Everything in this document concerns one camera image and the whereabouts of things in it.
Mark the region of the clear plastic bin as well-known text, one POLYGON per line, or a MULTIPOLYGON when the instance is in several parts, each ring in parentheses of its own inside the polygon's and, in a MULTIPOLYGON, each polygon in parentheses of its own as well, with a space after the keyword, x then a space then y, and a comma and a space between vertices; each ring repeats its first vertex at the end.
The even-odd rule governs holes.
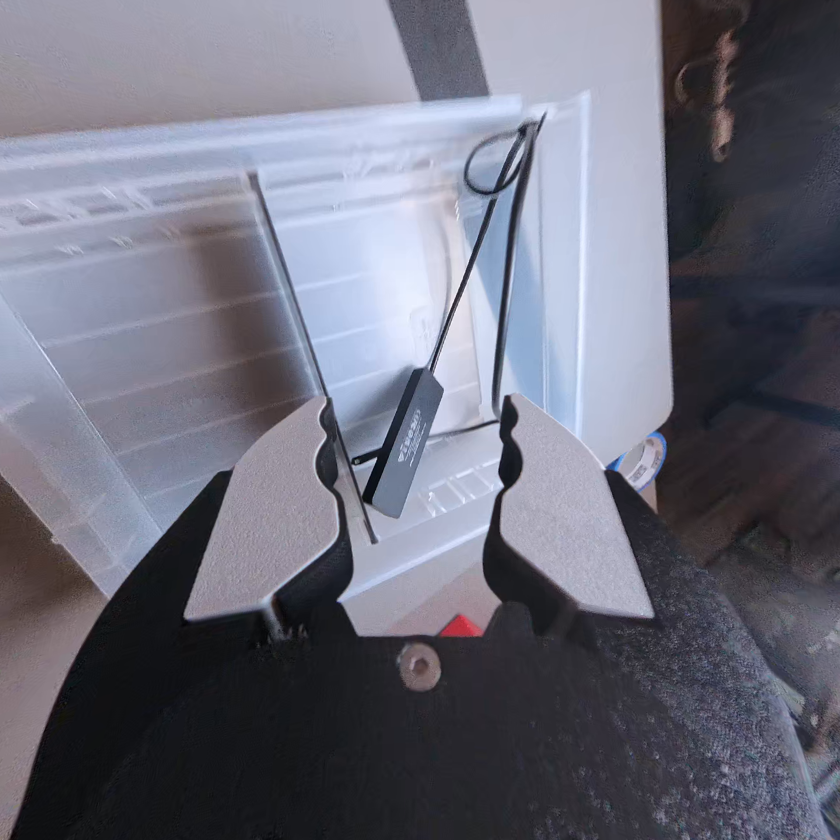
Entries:
MULTIPOLYGON (((216 473, 320 395, 250 190, 256 170, 350 458, 381 445, 432 356, 487 200, 486 137, 545 117, 523 210, 503 388, 580 430, 591 101, 408 103, 2 141, 2 476, 112 596, 216 473)), ((512 189, 439 357, 401 517, 339 468, 344 596, 402 616, 477 573, 501 442, 491 377, 512 189)))

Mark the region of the black bin divider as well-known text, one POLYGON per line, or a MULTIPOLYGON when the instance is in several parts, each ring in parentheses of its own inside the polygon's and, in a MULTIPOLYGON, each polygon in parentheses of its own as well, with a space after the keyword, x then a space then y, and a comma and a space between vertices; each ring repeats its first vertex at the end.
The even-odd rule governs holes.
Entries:
MULTIPOLYGON (((322 396, 327 397, 329 404, 328 407, 333 408, 332 398, 330 396, 329 389, 324 379, 318 356, 313 346, 312 337, 308 330, 306 319, 304 318, 294 283, 291 280, 291 273, 288 269, 287 262, 281 250, 280 241, 277 236, 277 231, 270 216, 270 210, 268 208, 266 196, 263 192, 262 186, 259 181, 259 174, 256 170, 247 170, 247 177, 250 190, 254 194, 255 200, 257 202, 260 222, 266 229, 266 236, 269 240, 269 250, 271 253, 271 258, 273 259, 274 263, 276 264, 276 267, 279 270, 280 279, 282 280, 282 284, 284 287, 283 294, 288 299, 292 313, 292 319, 295 322, 297 330, 301 336, 302 345, 304 347, 303 353, 306 356, 307 361, 316 377, 318 383, 318 392, 322 396)), ((366 507, 364 506, 364 503, 362 501, 359 483, 354 474, 354 469, 351 466, 349 452, 344 443, 343 436, 335 415, 332 415, 332 426, 334 431, 334 438, 339 450, 337 460, 339 462, 339 467, 343 470, 343 473, 346 474, 350 481, 353 506, 356 509, 358 516, 360 516, 360 518, 362 519, 362 524, 366 533, 368 543, 370 545, 376 545, 378 544, 379 540, 371 524, 370 515, 368 514, 366 507)))

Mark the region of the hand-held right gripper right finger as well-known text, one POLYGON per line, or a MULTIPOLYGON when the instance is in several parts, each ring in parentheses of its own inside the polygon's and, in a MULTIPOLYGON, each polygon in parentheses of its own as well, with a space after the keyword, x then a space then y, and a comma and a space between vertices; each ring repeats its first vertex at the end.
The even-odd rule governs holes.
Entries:
POLYGON ((521 394, 504 398, 499 436, 501 489, 483 547, 499 606, 484 638, 654 631, 654 600, 599 459, 521 394))

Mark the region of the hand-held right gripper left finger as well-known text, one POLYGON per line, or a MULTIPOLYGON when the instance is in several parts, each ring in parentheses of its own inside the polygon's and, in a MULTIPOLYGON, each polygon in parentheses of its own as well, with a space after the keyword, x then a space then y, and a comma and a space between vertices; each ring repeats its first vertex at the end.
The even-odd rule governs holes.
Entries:
POLYGON ((353 575, 333 409, 325 395, 264 433, 234 467, 185 604, 188 623, 260 614, 269 632, 309 630, 353 575))

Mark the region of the blue tape roll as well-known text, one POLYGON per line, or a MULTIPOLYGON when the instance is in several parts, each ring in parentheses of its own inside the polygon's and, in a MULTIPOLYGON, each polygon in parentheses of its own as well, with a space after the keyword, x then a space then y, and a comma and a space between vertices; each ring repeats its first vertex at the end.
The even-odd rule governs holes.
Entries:
POLYGON ((665 437, 654 431, 606 468, 619 473, 635 491, 642 492, 655 481, 665 463, 667 451, 665 437))

